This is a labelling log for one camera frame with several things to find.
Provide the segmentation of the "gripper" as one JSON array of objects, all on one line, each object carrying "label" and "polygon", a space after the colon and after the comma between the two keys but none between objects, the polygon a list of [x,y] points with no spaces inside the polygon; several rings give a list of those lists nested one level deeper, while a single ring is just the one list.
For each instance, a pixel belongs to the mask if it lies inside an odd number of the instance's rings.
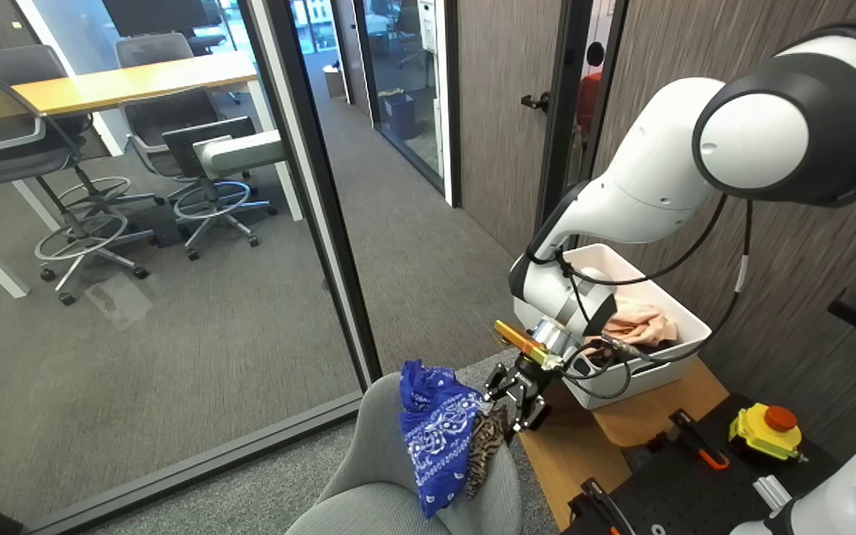
[{"label": "gripper", "polygon": [[503,398],[514,403],[508,429],[513,433],[534,431],[551,413],[545,393],[557,379],[554,370],[544,369],[525,354],[518,354],[510,369],[493,369],[484,382],[483,403],[495,406]]}]

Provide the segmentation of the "animal print cloth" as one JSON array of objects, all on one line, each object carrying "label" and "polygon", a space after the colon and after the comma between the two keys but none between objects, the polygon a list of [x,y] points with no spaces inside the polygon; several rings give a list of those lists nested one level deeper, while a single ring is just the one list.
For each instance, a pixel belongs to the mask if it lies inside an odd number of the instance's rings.
[{"label": "animal print cloth", "polygon": [[471,443],[467,457],[467,474],[463,494],[473,500],[484,487],[497,451],[504,443],[508,430],[508,409],[494,406],[479,411],[473,419]]}]

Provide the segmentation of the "white plastic basket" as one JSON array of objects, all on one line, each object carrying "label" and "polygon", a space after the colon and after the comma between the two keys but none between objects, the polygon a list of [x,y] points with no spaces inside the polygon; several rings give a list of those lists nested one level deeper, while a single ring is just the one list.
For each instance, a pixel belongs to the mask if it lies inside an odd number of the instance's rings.
[{"label": "white plastic basket", "polygon": [[[605,244],[590,244],[590,246],[574,248],[574,250],[565,253],[565,258],[580,271],[588,272],[591,275],[599,271],[615,281],[638,278],[644,275],[635,265],[629,263],[628,260]],[[657,350],[653,353],[656,357],[669,357],[696,348],[711,333],[710,326],[653,281],[618,287],[615,291],[615,297],[619,311],[624,308],[623,301],[630,298],[654,305],[664,313],[666,318],[675,323],[677,342],[669,348]],[[560,380],[562,385],[571,390],[581,406],[593,410],[679,380],[691,363],[692,358],[690,357],[673,363],[649,363],[640,359],[632,359],[629,361],[629,372],[631,372],[632,377],[629,388],[621,396],[609,400],[588,396],[580,387],[575,386],[575,382],[566,378],[560,378]],[[609,394],[621,387],[623,379],[623,364],[617,362],[601,376],[591,380],[581,380],[580,385],[590,389],[591,392]]]}]

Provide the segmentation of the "peach cloth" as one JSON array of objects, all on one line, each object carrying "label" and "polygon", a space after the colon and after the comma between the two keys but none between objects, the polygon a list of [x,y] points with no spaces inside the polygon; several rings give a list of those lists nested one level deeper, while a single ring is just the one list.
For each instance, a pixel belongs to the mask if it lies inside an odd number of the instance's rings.
[{"label": "peach cloth", "polygon": [[677,343],[678,328],[662,308],[643,300],[615,296],[616,312],[602,333],[633,346],[657,348],[662,343]]}]

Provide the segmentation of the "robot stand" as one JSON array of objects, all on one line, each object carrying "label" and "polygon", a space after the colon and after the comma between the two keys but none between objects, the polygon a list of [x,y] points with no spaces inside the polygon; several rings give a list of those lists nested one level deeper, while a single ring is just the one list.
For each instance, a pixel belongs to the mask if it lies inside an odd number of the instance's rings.
[{"label": "robot stand", "polygon": [[[551,415],[520,441],[562,535],[626,535],[592,510],[584,491],[591,480],[611,495],[638,533],[652,533],[660,524],[678,535],[728,535],[740,522],[770,511],[752,487],[757,478],[774,475],[798,496],[842,464],[809,440],[802,444],[804,463],[728,450],[728,424],[748,399],[729,393],[699,359],[676,382],[595,411],[581,407],[564,386],[551,386],[546,397]],[[627,451],[665,437],[677,409],[697,420],[711,447],[727,451],[730,467],[714,470],[689,447],[672,443],[665,443],[651,464],[629,467]]]}]

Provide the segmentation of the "blue paisley bandana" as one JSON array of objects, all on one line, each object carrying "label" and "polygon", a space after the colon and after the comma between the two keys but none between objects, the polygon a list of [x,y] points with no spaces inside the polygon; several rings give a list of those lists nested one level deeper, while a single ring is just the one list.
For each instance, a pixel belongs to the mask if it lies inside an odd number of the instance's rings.
[{"label": "blue paisley bandana", "polygon": [[429,520],[465,488],[482,397],[459,382],[454,370],[421,360],[402,365],[398,393],[402,440],[414,467],[421,513]]}]

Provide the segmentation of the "black and orange clamp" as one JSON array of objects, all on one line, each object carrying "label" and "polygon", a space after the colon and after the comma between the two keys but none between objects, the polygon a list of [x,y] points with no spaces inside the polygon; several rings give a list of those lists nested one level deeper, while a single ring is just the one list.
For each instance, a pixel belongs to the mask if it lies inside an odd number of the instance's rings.
[{"label": "black and orange clamp", "polygon": [[637,535],[596,478],[588,478],[580,488],[580,494],[568,501],[570,525],[563,532],[565,535]]},{"label": "black and orange clamp", "polygon": [[672,429],[659,432],[649,441],[646,446],[653,453],[662,450],[668,443],[679,444],[685,447],[689,453],[696,455],[709,465],[711,470],[721,471],[730,467],[730,458],[723,453],[721,448],[711,444],[704,433],[699,429],[696,419],[693,419],[685,409],[677,409],[669,414]]}]

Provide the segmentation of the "yellow emergency stop button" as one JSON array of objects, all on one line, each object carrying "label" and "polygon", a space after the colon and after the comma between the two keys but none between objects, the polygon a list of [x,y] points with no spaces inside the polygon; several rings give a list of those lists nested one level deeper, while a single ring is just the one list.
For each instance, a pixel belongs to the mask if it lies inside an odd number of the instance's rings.
[{"label": "yellow emergency stop button", "polygon": [[738,441],[779,461],[798,460],[803,456],[800,447],[804,436],[797,417],[778,404],[754,403],[740,409],[728,424],[728,441]]}]

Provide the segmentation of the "wooden door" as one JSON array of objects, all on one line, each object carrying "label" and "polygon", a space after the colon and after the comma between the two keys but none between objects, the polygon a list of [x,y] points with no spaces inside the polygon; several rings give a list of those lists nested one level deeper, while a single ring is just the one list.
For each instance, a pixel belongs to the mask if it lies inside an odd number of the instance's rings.
[{"label": "wooden door", "polygon": [[455,0],[461,204],[523,253],[536,230],[548,118],[521,98],[551,89],[564,0]]}]

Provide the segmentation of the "blue waste bin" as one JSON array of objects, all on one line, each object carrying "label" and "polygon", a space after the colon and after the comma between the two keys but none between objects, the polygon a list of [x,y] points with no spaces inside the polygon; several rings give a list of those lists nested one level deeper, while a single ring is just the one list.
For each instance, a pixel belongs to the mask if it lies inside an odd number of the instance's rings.
[{"label": "blue waste bin", "polygon": [[413,139],[418,134],[415,99],[405,91],[381,94],[388,129],[401,140]]}]

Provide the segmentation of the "white waste bin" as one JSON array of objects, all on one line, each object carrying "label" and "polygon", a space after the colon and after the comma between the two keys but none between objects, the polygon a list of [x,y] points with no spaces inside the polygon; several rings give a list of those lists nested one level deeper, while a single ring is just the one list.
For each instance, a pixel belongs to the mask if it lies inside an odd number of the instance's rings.
[{"label": "white waste bin", "polygon": [[322,68],[326,91],[331,99],[347,98],[346,78],[339,61],[324,65]]}]

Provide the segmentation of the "group of office chairs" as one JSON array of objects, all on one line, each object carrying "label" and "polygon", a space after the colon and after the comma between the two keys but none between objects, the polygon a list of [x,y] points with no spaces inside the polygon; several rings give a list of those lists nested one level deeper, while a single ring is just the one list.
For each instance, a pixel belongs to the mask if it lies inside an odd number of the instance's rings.
[{"label": "group of office chairs", "polygon": [[[146,278],[144,267],[112,251],[116,244],[153,235],[151,230],[130,233],[128,217],[121,213],[122,204],[130,201],[130,180],[92,179],[80,167],[84,133],[91,128],[94,113],[49,115],[38,111],[15,89],[27,82],[63,77],[68,77],[68,72],[48,45],[0,50],[0,185],[24,185],[35,180],[58,210],[59,219],[51,222],[50,239],[58,241],[60,250],[53,256],[39,253],[45,264],[69,260],[78,265],[86,258],[101,256],[139,279]],[[221,186],[228,175],[282,162],[275,156],[245,161],[238,149],[227,165],[214,167],[199,159],[205,145],[217,146],[231,139],[244,141],[257,135],[279,141],[278,132],[262,131],[249,117],[221,118],[210,96],[212,89],[217,88],[179,89],[126,100],[113,109],[128,126],[129,148],[150,172],[186,176],[195,182],[196,189],[205,191],[204,202],[190,207],[187,213],[181,210],[180,201],[172,202],[179,223],[231,223],[235,213],[257,209],[274,214],[271,203],[251,201],[251,188],[245,183],[236,183],[236,192],[227,197],[208,186],[208,181]]]}]

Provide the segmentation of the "wooden meeting table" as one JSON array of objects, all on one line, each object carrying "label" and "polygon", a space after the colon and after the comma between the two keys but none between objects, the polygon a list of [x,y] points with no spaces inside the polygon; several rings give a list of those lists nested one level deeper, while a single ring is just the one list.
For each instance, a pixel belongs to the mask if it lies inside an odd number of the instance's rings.
[{"label": "wooden meeting table", "polygon": [[[111,111],[121,102],[170,94],[194,87],[241,89],[250,95],[262,131],[276,128],[271,113],[272,85],[244,52],[193,57],[119,70],[71,74],[17,85],[18,94],[49,115]],[[0,287],[20,299],[30,288],[0,258]]]}]

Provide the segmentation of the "black monitor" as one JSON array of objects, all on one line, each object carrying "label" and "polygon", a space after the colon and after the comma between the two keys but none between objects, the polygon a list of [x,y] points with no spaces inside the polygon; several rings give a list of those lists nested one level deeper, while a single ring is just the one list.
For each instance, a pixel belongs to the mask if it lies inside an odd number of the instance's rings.
[{"label": "black monitor", "polygon": [[102,0],[102,3],[122,37],[183,33],[210,24],[201,0]]}]

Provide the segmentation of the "silver metal bracket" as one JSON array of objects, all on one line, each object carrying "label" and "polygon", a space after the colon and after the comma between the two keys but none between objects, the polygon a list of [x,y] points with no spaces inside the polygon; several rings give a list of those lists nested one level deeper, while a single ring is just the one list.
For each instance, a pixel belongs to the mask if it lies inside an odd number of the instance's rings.
[{"label": "silver metal bracket", "polygon": [[771,509],[772,513],[781,511],[794,498],[774,475],[757,478],[752,481],[752,487]]}]

